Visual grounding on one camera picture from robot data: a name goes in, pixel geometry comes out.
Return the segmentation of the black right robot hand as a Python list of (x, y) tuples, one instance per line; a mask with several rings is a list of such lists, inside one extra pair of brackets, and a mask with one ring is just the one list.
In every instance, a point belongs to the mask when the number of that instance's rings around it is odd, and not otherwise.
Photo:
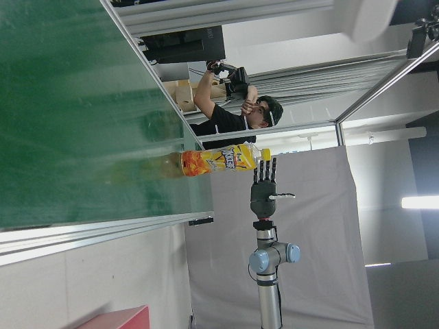
[(254, 169), (250, 209), (260, 220), (268, 219), (275, 213), (278, 199), (296, 198), (293, 193), (276, 192), (276, 164), (276, 157), (272, 160), (260, 160)]

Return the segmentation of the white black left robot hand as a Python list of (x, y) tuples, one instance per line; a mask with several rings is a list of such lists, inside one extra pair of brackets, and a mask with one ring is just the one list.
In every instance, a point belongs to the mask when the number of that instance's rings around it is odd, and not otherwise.
[(344, 33), (356, 43), (378, 38), (390, 24), (397, 0), (347, 1)]

